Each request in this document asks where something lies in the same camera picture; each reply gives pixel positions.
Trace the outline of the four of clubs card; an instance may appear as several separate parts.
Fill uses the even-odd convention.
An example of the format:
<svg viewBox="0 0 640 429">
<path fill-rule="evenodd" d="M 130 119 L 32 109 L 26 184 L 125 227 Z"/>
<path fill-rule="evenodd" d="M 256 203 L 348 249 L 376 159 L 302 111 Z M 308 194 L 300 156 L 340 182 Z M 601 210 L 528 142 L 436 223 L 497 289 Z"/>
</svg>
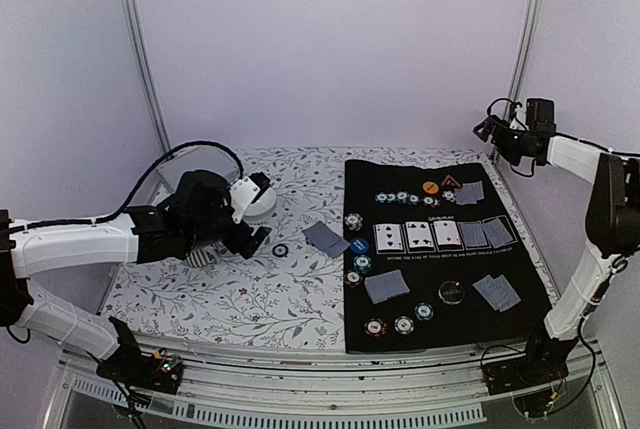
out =
<svg viewBox="0 0 640 429">
<path fill-rule="evenodd" d="M 410 252 L 433 252 L 436 249 L 428 222 L 407 221 L 404 227 Z"/>
</svg>

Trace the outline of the clear round dealer button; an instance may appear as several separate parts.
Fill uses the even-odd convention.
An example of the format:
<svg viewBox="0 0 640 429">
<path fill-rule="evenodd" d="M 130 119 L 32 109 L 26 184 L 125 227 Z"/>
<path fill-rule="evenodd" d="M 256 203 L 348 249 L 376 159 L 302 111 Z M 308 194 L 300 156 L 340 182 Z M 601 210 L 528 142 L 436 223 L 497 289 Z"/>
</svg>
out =
<svg viewBox="0 0 640 429">
<path fill-rule="evenodd" d="M 447 280 L 440 284 L 438 288 L 438 296 L 446 305 L 458 305 L 463 302 L 466 291 L 461 282 L 455 280 Z"/>
</svg>

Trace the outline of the green 50 chip row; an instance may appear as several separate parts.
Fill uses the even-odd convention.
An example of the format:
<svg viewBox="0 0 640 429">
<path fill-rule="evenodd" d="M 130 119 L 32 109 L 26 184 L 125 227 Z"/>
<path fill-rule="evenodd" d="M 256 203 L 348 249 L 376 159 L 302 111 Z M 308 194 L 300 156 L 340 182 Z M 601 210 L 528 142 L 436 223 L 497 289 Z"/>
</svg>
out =
<svg viewBox="0 0 640 429">
<path fill-rule="evenodd" d="M 375 195 L 374 201 L 378 204 L 418 205 L 421 202 L 421 197 L 406 191 L 380 192 Z"/>
</svg>

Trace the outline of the orange big blind button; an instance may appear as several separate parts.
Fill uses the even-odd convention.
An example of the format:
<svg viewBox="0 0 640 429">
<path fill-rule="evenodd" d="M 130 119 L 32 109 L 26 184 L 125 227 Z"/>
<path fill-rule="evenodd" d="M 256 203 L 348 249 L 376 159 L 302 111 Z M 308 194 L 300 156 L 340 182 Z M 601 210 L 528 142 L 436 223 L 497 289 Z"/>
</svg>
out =
<svg viewBox="0 0 640 429">
<path fill-rule="evenodd" d="M 424 182 L 424 183 L 423 183 L 423 185 L 422 185 L 422 189 L 424 190 L 424 192 L 425 192 L 426 194 L 429 194 L 429 195 L 435 195 L 435 194 L 437 194 L 437 193 L 439 192 L 439 190 L 440 190 L 439 185 L 438 185 L 438 184 L 436 184 L 436 183 L 435 183 L 435 182 L 433 182 L 433 181 L 426 181 L 426 182 Z"/>
</svg>

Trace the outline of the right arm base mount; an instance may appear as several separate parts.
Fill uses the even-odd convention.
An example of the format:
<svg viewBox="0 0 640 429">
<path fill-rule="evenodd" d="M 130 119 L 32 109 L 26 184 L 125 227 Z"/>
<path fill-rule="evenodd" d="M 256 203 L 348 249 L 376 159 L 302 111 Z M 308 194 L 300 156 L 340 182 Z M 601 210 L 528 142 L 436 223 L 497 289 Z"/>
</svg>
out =
<svg viewBox="0 0 640 429">
<path fill-rule="evenodd" d="M 523 351 L 515 349 L 516 357 L 486 362 L 493 349 L 507 349 L 494 345 L 484 350 L 480 369 L 490 395 L 503 394 L 525 388 L 561 381 L 568 374 L 567 359 L 578 338 L 551 338 L 545 329 L 536 329 L 528 338 Z"/>
</svg>

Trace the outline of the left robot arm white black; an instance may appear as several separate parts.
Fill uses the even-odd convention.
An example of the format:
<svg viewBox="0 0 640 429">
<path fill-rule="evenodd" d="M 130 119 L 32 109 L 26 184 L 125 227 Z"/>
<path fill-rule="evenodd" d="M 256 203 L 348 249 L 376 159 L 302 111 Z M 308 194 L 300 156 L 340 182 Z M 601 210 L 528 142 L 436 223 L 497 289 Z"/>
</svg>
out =
<svg viewBox="0 0 640 429">
<path fill-rule="evenodd" d="M 269 212 L 276 200 L 263 173 L 234 182 L 204 170 L 181 176 L 159 205 L 126 205 L 117 215 L 53 222 L 13 222 L 1 213 L 1 324 L 35 330 L 109 361 L 128 383 L 148 375 L 148 361 L 126 323 L 95 316 L 32 281 L 36 273 L 110 263 L 184 260 L 220 242 L 251 258 L 268 235 L 246 216 Z"/>
</svg>

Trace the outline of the blue small blind button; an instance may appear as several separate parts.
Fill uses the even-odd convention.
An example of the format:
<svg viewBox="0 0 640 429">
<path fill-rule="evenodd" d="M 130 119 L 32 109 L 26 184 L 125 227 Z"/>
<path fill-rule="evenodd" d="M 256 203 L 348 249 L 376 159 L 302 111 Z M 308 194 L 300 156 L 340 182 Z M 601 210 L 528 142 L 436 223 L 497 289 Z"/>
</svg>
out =
<svg viewBox="0 0 640 429">
<path fill-rule="evenodd" d="M 369 243 L 364 238 L 354 238 L 350 241 L 350 250 L 355 254 L 365 254 L 369 248 Z"/>
</svg>

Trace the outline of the three of spades card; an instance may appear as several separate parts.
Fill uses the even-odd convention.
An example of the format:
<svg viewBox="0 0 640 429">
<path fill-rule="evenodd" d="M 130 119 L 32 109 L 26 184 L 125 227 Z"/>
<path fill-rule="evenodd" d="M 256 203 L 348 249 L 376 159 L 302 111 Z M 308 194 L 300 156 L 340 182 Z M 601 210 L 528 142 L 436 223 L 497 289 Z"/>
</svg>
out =
<svg viewBox="0 0 640 429">
<path fill-rule="evenodd" d="M 399 224 L 375 224 L 374 235 L 378 254 L 400 254 L 405 252 L 402 230 Z"/>
</svg>

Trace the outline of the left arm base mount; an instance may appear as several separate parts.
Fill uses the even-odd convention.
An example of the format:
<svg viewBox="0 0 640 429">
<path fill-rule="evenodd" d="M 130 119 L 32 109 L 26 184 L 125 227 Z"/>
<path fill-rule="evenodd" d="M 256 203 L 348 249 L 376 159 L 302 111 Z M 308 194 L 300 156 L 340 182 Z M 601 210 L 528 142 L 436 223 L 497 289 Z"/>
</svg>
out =
<svg viewBox="0 0 640 429">
<path fill-rule="evenodd" d="M 116 351 L 97 363 L 96 374 L 127 387 L 176 395 L 184 372 L 183 359 L 160 348 L 151 355 L 142 353 L 127 324 L 109 317 L 117 334 Z"/>
</svg>

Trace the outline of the triangular all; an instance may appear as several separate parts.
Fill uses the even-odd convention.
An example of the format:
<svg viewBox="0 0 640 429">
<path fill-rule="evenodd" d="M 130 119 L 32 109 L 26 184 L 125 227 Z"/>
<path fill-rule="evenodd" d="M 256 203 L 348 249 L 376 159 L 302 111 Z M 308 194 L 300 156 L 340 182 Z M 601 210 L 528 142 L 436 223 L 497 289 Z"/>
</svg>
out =
<svg viewBox="0 0 640 429">
<path fill-rule="evenodd" d="M 442 180 L 440 187 L 443 191 L 455 191 L 461 189 L 463 185 L 458 182 L 451 174 L 447 174 Z"/>
</svg>

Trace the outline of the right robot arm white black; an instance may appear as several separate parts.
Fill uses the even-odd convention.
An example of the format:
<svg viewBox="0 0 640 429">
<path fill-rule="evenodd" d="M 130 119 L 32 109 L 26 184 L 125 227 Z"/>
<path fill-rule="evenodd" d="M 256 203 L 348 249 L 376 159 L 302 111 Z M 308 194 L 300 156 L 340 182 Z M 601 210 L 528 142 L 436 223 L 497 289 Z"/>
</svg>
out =
<svg viewBox="0 0 640 429">
<path fill-rule="evenodd" d="M 584 251 L 568 287 L 544 319 L 550 340 L 573 340 L 611 281 L 639 251 L 639 160 L 573 136 L 513 129 L 494 115 L 473 133 L 509 162 L 528 157 L 538 166 L 563 169 L 591 184 Z"/>
</svg>

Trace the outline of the dealt card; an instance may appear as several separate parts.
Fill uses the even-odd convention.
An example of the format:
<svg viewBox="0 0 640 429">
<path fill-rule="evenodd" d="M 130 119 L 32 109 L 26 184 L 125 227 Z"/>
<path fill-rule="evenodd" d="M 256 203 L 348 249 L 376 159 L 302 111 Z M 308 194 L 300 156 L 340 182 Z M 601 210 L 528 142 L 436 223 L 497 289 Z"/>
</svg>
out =
<svg viewBox="0 0 640 429">
<path fill-rule="evenodd" d="M 494 311 L 506 312 L 521 302 L 520 296 L 510 284 L 502 286 L 496 284 L 490 275 L 475 282 L 473 287 L 486 300 Z"/>
<path fill-rule="evenodd" d="M 321 221 L 302 231 L 308 242 L 330 258 L 341 256 L 350 244 Z"/>
<path fill-rule="evenodd" d="M 484 199 L 484 186 L 482 181 L 474 181 L 464 185 L 466 191 L 473 196 L 476 201 Z"/>
</svg>

